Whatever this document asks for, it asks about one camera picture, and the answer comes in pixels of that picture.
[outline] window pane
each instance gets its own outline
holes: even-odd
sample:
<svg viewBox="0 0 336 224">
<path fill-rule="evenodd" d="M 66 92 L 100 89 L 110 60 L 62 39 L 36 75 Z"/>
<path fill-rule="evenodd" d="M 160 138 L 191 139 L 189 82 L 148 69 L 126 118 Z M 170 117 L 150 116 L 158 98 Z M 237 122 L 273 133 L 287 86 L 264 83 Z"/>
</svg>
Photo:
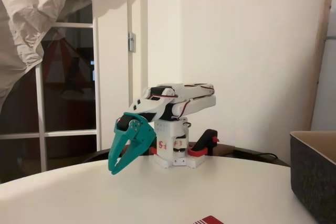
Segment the window pane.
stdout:
<svg viewBox="0 0 336 224">
<path fill-rule="evenodd" d="M 42 41 L 46 131 L 96 128 L 91 28 L 52 28 Z"/>
<path fill-rule="evenodd" d="M 66 0 L 57 22 L 92 23 L 92 0 Z"/>
<path fill-rule="evenodd" d="M 48 170 L 81 164 L 97 151 L 96 135 L 48 137 Z"/>
<path fill-rule="evenodd" d="M 40 172 L 38 138 L 0 140 L 0 183 Z"/>
<path fill-rule="evenodd" d="M 0 113 L 0 134 L 38 132 L 35 68 L 13 86 Z"/>
</svg>

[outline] wire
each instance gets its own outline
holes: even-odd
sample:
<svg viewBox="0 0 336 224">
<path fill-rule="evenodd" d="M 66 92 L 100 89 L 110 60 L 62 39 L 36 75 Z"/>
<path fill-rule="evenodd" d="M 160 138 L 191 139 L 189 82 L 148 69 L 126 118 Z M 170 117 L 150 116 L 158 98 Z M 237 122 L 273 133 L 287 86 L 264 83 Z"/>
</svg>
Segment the wire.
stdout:
<svg viewBox="0 0 336 224">
<path fill-rule="evenodd" d="M 188 125 L 188 128 L 191 127 L 191 123 L 189 123 L 189 122 L 183 123 L 183 125 L 184 125 L 184 124 L 187 124 L 187 125 Z"/>
<path fill-rule="evenodd" d="M 163 95 L 163 94 L 153 94 L 151 95 L 148 100 L 151 100 L 153 97 L 158 97 L 158 98 L 178 98 L 178 95 Z"/>
<path fill-rule="evenodd" d="M 273 156 L 276 159 L 279 159 L 277 155 L 273 154 L 273 153 L 258 153 L 258 154 L 254 154 L 255 156 L 264 156 L 264 155 L 269 155 L 269 156 Z"/>
<path fill-rule="evenodd" d="M 184 110 L 185 110 L 185 107 L 187 107 L 187 104 L 188 104 L 188 103 L 190 103 L 190 100 L 187 101 L 187 102 L 183 105 L 183 108 L 182 108 L 180 114 L 179 114 L 178 116 L 172 116 L 172 118 L 180 118 L 180 117 L 183 115 Z"/>
<path fill-rule="evenodd" d="M 200 98 L 204 98 L 204 97 L 210 97 L 210 96 L 212 96 L 212 94 L 209 94 L 209 95 L 203 95 L 203 96 L 201 96 L 201 97 L 195 97 L 195 98 L 193 98 L 193 100 L 195 100 L 195 99 L 200 99 Z M 183 116 L 185 107 L 187 107 L 187 104 L 190 103 L 190 102 L 191 102 L 191 100 L 187 101 L 187 102 L 184 104 L 181 113 L 180 113 L 178 116 L 172 116 L 172 118 L 177 118 L 177 119 L 179 119 L 181 116 Z"/>
<path fill-rule="evenodd" d="M 206 87 L 206 86 L 202 86 L 202 85 L 184 85 L 185 87 L 201 87 L 202 89 L 210 89 L 210 90 L 213 90 L 214 92 L 212 94 L 215 93 L 215 89 L 214 88 L 209 88 L 209 87 Z"/>
</svg>

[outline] robotic arm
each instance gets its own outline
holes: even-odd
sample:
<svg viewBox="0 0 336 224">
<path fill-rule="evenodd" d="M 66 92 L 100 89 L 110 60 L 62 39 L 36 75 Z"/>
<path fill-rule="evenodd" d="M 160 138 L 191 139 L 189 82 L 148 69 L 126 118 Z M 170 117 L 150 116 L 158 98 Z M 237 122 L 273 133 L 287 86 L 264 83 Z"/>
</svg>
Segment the robotic arm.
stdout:
<svg viewBox="0 0 336 224">
<path fill-rule="evenodd" d="M 199 83 L 162 84 L 147 88 L 144 95 L 135 100 L 115 123 L 115 137 L 109 153 L 109 170 L 112 174 L 118 173 L 148 150 L 156 137 L 155 161 L 159 165 L 165 168 L 188 165 L 185 152 L 190 123 L 184 116 L 214 106 L 214 93 L 211 84 Z M 155 130 L 149 122 L 154 122 Z M 131 143 L 117 163 L 128 140 Z M 199 163 L 199 160 L 191 160 L 188 166 L 197 167 Z"/>
</svg>

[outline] window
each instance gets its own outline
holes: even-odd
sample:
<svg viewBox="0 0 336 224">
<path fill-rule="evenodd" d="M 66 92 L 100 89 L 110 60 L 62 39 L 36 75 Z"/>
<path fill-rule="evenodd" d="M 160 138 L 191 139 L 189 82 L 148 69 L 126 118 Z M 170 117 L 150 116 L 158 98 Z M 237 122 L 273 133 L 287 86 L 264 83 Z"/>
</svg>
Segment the window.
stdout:
<svg viewBox="0 0 336 224">
<path fill-rule="evenodd" d="M 41 42 L 42 63 L 7 97 L 0 114 L 0 183 L 79 164 L 101 149 L 92 17 L 92 0 L 67 0 Z"/>
</svg>

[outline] gray felt box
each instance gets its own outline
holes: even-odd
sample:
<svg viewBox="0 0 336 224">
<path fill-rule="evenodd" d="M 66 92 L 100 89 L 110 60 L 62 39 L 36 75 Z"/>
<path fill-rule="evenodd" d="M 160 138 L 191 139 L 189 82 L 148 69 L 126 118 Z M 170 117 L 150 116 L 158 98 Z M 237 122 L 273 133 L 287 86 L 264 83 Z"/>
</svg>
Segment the gray felt box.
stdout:
<svg viewBox="0 0 336 224">
<path fill-rule="evenodd" d="M 319 224 L 336 224 L 336 132 L 291 132 L 291 187 Z"/>
</svg>

